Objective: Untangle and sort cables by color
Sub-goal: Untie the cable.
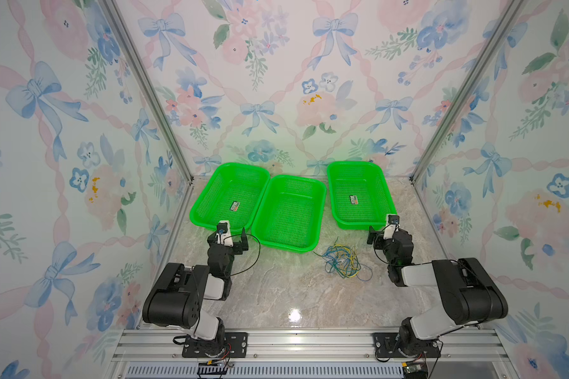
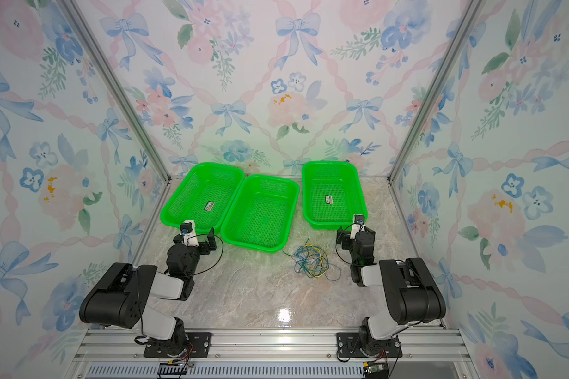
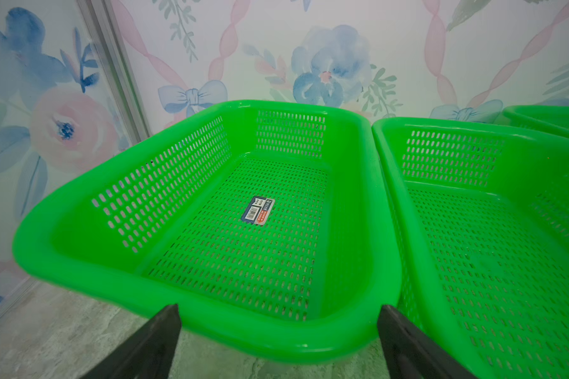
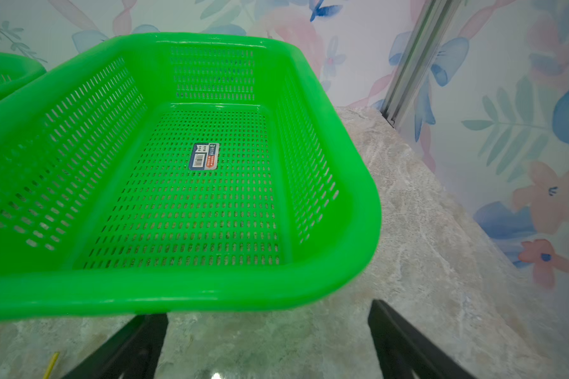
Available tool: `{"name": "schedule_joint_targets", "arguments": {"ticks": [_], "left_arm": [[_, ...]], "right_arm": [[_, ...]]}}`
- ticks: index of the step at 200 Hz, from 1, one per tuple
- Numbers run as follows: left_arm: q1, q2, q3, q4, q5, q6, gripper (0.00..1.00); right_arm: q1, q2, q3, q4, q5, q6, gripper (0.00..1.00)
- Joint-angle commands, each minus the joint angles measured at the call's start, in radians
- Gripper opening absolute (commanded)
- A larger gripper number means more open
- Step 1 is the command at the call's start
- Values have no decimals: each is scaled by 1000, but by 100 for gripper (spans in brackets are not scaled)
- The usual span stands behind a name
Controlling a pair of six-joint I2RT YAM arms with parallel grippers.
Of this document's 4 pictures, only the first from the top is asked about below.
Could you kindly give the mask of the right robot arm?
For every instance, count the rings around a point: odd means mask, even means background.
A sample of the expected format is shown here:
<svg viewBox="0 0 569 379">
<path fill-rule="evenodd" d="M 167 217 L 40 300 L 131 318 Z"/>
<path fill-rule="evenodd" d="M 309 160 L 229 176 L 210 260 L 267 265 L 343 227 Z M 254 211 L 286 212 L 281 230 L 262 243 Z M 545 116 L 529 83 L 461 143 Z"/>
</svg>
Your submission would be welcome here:
<svg viewBox="0 0 569 379">
<path fill-rule="evenodd" d="M 413 236 L 397 224 L 380 231 L 370 227 L 367 243 L 387 265 L 392 284 L 434 287 L 440 298 L 429 310 L 405 318 L 396 333 L 375 333 L 377 360 L 438 357 L 442 336 L 507 317 L 507 300 L 479 260 L 440 259 L 417 264 L 413 261 Z"/>
</svg>

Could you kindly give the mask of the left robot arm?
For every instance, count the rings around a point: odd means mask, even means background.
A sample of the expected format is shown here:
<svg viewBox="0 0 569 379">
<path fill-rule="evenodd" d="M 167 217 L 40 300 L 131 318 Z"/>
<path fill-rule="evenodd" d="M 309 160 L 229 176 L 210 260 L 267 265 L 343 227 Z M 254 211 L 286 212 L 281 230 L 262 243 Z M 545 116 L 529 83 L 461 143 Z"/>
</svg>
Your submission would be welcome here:
<svg viewBox="0 0 569 379">
<path fill-rule="evenodd" d="M 212 363 L 244 357 L 247 335 L 227 333 L 223 320 L 202 309 L 205 300 L 224 301 L 232 288 L 235 257 L 248 251 L 248 235 L 232 235 L 229 225 L 218 224 L 207 238 L 205 265 L 168 263 L 142 307 L 142 320 L 158 327 L 177 327 L 182 336 L 173 343 L 182 347 L 183 358 L 207 358 Z"/>
</svg>

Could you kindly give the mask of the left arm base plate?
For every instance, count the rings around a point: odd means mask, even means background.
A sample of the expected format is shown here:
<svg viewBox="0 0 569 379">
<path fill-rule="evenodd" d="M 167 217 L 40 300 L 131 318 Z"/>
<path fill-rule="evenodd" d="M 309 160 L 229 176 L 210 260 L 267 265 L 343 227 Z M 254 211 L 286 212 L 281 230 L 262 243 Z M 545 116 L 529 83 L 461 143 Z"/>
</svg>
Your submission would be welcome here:
<svg viewBox="0 0 569 379">
<path fill-rule="evenodd" d="M 186 336 L 183 340 L 183 358 L 245 358 L 248 350 L 247 333 L 218 333 L 213 340 L 193 339 Z"/>
</svg>

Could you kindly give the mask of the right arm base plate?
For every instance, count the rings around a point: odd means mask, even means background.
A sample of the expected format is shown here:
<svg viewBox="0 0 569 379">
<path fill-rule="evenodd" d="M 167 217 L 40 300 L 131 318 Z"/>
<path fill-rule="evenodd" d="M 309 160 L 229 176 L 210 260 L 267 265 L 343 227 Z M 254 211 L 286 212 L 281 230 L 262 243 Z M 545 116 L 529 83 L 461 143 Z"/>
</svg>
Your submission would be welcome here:
<svg viewBox="0 0 569 379">
<path fill-rule="evenodd" d="M 387 358 L 439 358 L 440 344 L 437 340 L 418 340 L 414 336 L 399 333 L 373 333 L 371 335 L 378 359 Z"/>
</svg>

